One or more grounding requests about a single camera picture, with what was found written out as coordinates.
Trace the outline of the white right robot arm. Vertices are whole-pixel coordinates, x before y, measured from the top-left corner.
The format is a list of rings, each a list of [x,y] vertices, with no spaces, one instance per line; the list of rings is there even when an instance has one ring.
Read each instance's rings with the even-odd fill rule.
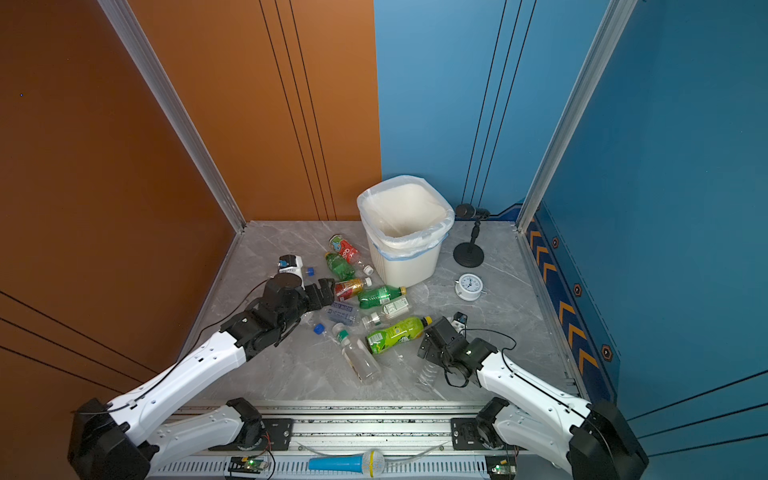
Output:
[[[570,395],[514,363],[503,349],[468,341],[442,317],[426,318],[419,356],[494,394],[476,415],[484,446],[521,447],[574,479],[639,479],[650,460],[618,407]]]

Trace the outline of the clear bottle green cap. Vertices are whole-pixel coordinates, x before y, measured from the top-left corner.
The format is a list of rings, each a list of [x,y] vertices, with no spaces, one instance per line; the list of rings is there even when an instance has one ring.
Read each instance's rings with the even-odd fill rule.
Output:
[[[378,381],[381,377],[381,369],[363,340],[341,323],[336,323],[332,332],[340,345],[342,356],[358,380],[363,384]]]

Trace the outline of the bright lime green bottle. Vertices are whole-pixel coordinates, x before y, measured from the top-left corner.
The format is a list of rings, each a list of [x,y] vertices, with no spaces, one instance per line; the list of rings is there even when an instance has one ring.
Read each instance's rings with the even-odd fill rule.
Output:
[[[372,354],[381,354],[400,343],[418,339],[432,323],[433,319],[430,316],[408,317],[383,330],[368,334],[367,347]]]

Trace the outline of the small clear white-label bottle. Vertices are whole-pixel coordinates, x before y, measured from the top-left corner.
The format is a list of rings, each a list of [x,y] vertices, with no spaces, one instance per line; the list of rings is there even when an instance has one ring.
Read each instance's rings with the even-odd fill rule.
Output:
[[[410,313],[412,304],[406,297],[398,297],[361,317],[363,326],[374,330],[385,323]]]

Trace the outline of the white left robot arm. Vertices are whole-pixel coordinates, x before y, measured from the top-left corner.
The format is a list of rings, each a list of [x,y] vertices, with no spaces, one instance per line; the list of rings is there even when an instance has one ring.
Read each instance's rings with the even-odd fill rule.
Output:
[[[211,447],[260,445],[260,412],[235,398],[211,413],[170,422],[202,390],[270,346],[308,312],[335,300],[335,282],[303,284],[292,273],[266,281],[260,297],[231,315],[202,345],[134,390],[107,403],[92,399],[73,417],[68,461],[81,479],[144,479],[160,467]]]

